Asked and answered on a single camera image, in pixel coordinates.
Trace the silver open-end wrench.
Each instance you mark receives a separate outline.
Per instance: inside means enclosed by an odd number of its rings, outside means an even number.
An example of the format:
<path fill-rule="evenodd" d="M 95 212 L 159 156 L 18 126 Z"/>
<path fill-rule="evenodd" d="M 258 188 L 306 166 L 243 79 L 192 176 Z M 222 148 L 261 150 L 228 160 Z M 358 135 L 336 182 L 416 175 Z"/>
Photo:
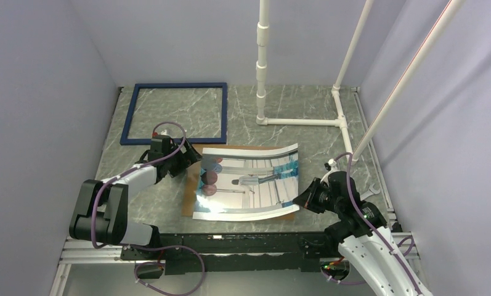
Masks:
<path fill-rule="evenodd" d="M 366 200 L 367 198 L 378 195 L 381 192 L 380 188 L 375 187 L 375 183 L 371 184 L 366 192 L 360 195 L 361 201 Z"/>

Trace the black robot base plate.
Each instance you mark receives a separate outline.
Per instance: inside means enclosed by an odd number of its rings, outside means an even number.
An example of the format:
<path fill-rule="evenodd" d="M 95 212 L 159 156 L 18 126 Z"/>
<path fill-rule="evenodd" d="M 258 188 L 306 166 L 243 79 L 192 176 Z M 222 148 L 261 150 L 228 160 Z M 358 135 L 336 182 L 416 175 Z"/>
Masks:
<path fill-rule="evenodd" d="M 331 236 L 318 232 L 250 232 L 225 234 L 162 234 L 164 251 L 124 247 L 123 261 L 157 261 L 167 275 L 204 270 L 319 272 L 340 258 Z"/>

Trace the aluminium rail frame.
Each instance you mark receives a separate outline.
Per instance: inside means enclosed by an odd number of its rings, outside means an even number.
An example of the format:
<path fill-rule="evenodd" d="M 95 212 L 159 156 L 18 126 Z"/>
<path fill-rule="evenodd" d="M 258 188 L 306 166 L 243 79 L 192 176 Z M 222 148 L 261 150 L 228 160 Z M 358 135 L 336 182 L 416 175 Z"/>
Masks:
<path fill-rule="evenodd" d="M 224 83 L 138 84 L 121 90 L 94 177 L 79 187 L 64 262 L 130 262 L 146 278 L 185 275 L 178 295 L 198 295 L 210 272 L 321 272 L 343 257 L 371 292 L 415 295 L 414 271 L 379 237 L 351 232 L 374 221 L 390 244 L 384 194 L 357 213 L 355 195 L 380 185 L 372 154 L 347 167 L 346 146 L 365 132 L 350 88 L 270 86 L 266 117 L 324 126 L 260 125 L 256 88 Z"/>

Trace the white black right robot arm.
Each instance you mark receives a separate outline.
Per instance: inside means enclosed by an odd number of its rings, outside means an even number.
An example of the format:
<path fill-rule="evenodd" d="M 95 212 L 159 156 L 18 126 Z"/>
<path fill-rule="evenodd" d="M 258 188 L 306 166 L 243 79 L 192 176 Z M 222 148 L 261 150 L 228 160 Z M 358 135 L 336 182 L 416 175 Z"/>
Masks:
<path fill-rule="evenodd" d="M 361 199 L 347 172 L 333 172 L 326 181 L 315 178 L 293 203 L 317 214 L 338 216 L 338 222 L 324 230 L 322 240 L 307 246 L 321 258 L 344 258 L 376 295 L 432 294 L 400 251 L 383 214 Z"/>

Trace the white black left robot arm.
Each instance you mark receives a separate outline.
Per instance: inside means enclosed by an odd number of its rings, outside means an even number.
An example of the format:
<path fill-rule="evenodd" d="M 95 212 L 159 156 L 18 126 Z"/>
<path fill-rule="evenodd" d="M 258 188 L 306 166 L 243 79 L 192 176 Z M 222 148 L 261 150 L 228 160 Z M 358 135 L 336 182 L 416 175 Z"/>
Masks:
<path fill-rule="evenodd" d="M 154 136 L 149 149 L 127 171 L 82 183 L 70 221 L 70 237 L 90 241 L 96 249 L 135 245 L 144 258 L 155 258 L 162 246 L 160 231 L 154 225 L 129 221 L 129 199 L 201 160 L 201 154 L 188 140 L 176 144 L 169 136 Z"/>

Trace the blue photo frame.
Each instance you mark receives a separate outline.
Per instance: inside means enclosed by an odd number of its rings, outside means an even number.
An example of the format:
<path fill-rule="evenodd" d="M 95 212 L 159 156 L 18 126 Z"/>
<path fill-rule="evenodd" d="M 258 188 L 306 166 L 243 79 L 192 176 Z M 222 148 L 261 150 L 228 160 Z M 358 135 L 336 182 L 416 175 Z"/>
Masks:
<path fill-rule="evenodd" d="M 168 131 L 179 142 L 181 125 L 188 140 L 196 144 L 227 142 L 227 84 L 137 83 L 129 100 L 120 137 L 122 146 L 150 144 L 153 128 Z"/>

